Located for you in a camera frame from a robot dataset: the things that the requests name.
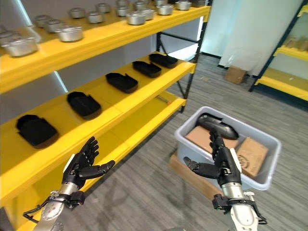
white wall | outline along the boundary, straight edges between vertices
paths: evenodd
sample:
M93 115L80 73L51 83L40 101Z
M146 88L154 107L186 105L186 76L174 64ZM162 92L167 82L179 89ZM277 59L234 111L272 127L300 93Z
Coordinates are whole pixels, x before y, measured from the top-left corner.
M226 65L237 50L244 50L243 60L244 56L260 55L259 62L250 72L252 75L258 75L301 1L244 0L219 64Z
M222 56L243 0L214 0L201 51Z

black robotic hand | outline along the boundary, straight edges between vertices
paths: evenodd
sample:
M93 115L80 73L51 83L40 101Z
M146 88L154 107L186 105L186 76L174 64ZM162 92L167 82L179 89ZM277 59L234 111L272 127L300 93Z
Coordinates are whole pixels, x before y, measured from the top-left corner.
M101 166L92 166L95 157L99 154L97 143L97 140L91 137L81 148L80 152L71 159L63 173L62 184L72 182L80 189L84 186L87 179L100 177L115 165L115 162L112 160Z
M185 164L194 173L199 176L217 179L221 186L228 182L241 183L241 173L238 170L232 154L225 146L225 143L218 131L215 129L210 132L211 143L213 149L212 156L215 165L206 163L197 163L188 157L184 157Z

metal shelving unit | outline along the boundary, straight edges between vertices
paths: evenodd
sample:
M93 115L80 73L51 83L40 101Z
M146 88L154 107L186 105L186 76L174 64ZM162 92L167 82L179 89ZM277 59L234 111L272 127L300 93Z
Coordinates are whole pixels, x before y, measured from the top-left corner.
M81 119L66 102L66 95L26 112L25 114L35 114L47 119L57 128L60 138L51 146L37 150L23 140L15 128L16 120L20 116L1 125L0 202L16 230L28 231L34 227L31 221L22 217L23 212L41 203L50 189L59 186L62 169L69 156L77 152L90 136L94 135L100 145L100 155L95 159L95 164L109 160L118 163L179 108L184 109L210 8L205 6L191 8L189 11L175 10L170 16L156 15L154 20L141 26L128 25L124 19L115 16L114 11L106 14L106 22L99 26L89 25L85 19L80 19L78 23L83 26L85 37L76 43L61 43L55 35L35 28L43 39L38 52L18 59L7 54L2 55L1 93L151 34L158 33L159 48L163 46L160 41L160 35L163 34L161 30L204 16L200 39L195 41L198 43L198 50L191 62L179 60L173 69L161 67L162 73L157 78L140 74L132 68L132 64L115 70L138 80L138 89L131 94L122 93L110 86L105 76L72 90L90 94L101 104L103 112L97 118L90 121ZM27 28L21 30L26 34ZM170 36L188 40L176 35ZM139 60L150 62L148 56ZM189 82L184 90L179 80L187 74ZM183 98L165 91L176 82ZM82 190L87 190L97 180L87 181Z
M307 79L303 79L279 70L269 68L270 63L277 54L285 54L308 62L308 51L300 51L297 48L288 48L283 45L284 41L286 40L293 26L297 22L298 18L301 17L304 13L308 12L307 2L308 0L302 1L301 6L298 8L287 30L285 31L284 35L278 42L275 50L265 63L260 74L255 78L255 81L250 87L249 91L253 91L258 84L263 84L308 101Z

cardboard box on floor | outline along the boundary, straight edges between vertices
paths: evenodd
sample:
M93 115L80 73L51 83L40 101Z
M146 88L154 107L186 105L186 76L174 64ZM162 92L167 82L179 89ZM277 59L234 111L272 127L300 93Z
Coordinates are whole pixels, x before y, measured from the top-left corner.
M240 84L243 81L245 74L245 70L236 66L230 66L225 75L225 79L231 83Z
M267 147L252 138L246 138L236 151L243 173L250 178L256 177L267 152Z
M210 146L210 131L206 130L201 126L196 126L190 133L186 136L191 142L197 144L199 147L203 148L209 153L212 153L212 148ZM223 139L225 142L226 147L228 148L235 148L239 143L238 140L228 140Z

robotic arm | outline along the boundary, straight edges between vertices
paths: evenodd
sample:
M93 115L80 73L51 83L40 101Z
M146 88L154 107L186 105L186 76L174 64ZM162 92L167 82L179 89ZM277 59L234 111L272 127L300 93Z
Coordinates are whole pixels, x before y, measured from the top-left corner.
M267 224L259 213L253 192L243 192L241 166L234 150L229 150L216 130L210 132L215 165L197 163L185 157L184 161L197 175L217 179L224 196L217 194L212 201L215 209L224 210L229 217L230 231L257 231L258 224Z
M94 158L99 154L97 143L97 140L91 137L81 148L80 152L72 155L67 162L64 168L61 188L58 191L52 191L43 204L24 212L24 217L37 223L34 231L63 230L63 225L57 222L57 219L62 213L64 206L74 208L82 205L85 201L85 196L79 189L85 185L86 180L104 175L115 165L115 162L112 160L101 166L93 166ZM36 213L42 208L40 221L33 219L33 216L29 215Z

